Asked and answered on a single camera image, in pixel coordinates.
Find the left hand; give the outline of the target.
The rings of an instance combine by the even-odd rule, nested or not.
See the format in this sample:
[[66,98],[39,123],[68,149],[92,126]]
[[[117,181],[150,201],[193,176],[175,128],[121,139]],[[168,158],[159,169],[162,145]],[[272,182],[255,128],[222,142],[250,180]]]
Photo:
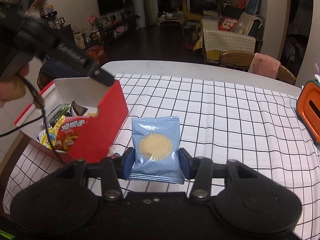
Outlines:
[[25,84],[21,77],[26,77],[29,74],[29,65],[23,66],[20,71],[8,82],[1,82],[0,87],[0,108],[10,101],[20,99],[25,96]]

